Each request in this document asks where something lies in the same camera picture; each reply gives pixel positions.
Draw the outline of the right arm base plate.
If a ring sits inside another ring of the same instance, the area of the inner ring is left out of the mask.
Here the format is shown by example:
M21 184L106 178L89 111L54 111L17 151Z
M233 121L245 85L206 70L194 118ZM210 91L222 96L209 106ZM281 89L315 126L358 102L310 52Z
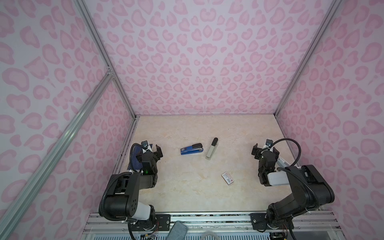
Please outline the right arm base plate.
M278 218L269 213L251 213L250 218L253 230L261 233L271 230L293 230L295 228L291 217Z

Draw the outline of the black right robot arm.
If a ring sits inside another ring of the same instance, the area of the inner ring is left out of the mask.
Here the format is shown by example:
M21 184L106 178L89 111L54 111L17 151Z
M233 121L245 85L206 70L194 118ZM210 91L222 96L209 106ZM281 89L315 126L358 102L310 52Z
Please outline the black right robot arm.
M262 148L254 145L252 156L259 161L258 178L261 185L287 185L292 191L284 199L271 203L264 217L251 214L255 230L264 232L284 226L292 228L293 218L334 202L334 191L315 166L290 166L280 158L280 152L273 146L272 140L267 140Z

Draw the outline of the red white staple box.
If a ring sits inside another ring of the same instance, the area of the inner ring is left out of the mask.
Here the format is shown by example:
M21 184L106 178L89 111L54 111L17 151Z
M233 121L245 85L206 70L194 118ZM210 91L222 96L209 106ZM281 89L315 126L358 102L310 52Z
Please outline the red white staple box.
M222 174L222 178L225 180L227 185L231 185L234 182L234 179L231 177L231 175L228 172L224 172Z

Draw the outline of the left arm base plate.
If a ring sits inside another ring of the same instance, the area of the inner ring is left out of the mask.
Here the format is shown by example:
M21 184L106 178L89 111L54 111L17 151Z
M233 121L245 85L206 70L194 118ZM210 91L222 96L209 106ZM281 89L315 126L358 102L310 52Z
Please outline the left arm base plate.
M133 232L159 232L169 231L171 224L171 215L169 214L155 214L150 216L148 220L141 220L129 223Z

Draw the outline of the blue black stapler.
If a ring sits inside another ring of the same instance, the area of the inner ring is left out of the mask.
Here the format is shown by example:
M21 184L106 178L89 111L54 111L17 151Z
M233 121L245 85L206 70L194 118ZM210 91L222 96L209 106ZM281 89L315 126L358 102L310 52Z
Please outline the blue black stapler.
M190 155L201 153L204 151L203 145L201 143L193 144L181 149L181 155Z

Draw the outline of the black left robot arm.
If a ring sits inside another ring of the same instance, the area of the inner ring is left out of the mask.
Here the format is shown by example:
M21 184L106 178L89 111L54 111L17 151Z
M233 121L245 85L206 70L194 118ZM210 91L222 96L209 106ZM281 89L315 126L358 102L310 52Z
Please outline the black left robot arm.
M109 221L156 224L153 206L139 201L139 192L154 188L158 180L158 161L163 157L161 147L143 141L133 144L127 171L112 175L99 204L99 214Z

